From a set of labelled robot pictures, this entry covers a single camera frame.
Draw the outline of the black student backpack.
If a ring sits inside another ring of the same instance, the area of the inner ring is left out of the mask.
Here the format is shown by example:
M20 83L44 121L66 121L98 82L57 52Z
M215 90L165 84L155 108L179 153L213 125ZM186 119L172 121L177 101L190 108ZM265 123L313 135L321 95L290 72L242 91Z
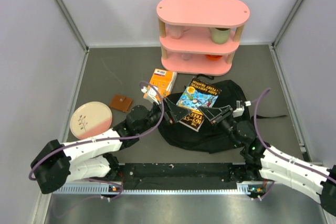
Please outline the black student backpack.
M237 100L247 100L242 88L232 80L215 82L212 85L222 90L214 103L216 108L226 105L235 108ZM207 120L203 122L198 132L181 123L168 125L161 122L158 129L170 145L188 151L213 154L241 147L241 145L234 144L219 127L211 126Z

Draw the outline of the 169-storey treehouse book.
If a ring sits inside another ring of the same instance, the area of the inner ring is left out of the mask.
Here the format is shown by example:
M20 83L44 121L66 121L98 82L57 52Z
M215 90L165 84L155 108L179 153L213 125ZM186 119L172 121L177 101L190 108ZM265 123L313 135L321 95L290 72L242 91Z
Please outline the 169-storey treehouse book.
M198 132L205 119L198 108L202 106L211 108L221 92L220 88L198 78L193 78L176 103L176 105L190 110L190 113L180 120L180 123Z

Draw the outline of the orange paperback book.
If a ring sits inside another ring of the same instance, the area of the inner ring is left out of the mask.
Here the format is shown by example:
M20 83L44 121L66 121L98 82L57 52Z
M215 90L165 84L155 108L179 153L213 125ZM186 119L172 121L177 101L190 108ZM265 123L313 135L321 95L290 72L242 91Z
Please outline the orange paperback book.
M151 77L150 84L153 85L161 97L164 98L171 93L176 77L177 72L156 68Z

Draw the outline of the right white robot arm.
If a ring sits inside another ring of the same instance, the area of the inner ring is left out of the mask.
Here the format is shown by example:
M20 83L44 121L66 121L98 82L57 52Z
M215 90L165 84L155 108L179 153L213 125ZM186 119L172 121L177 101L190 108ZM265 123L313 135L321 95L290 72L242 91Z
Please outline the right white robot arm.
M200 112L209 123L220 128L235 144L241 144L245 174L256 180L259 177L286 185L319 203L331 215L335 215L335 168L307 163L285 154L274 146L263 143L251 121L236 122L242 113L230 106L207 108Z

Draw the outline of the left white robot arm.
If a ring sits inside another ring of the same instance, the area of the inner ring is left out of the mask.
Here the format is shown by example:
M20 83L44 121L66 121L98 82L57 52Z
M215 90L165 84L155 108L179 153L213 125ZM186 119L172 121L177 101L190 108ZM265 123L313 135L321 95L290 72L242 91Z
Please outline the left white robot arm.
M114 180L119 164L112 155L153 132L161 122L175 124L190 113L168 98L148 110L137 105L115 127L93 137L70 143L49 141L32 161L28 178L36 181L42 194L50 194L76 180Z

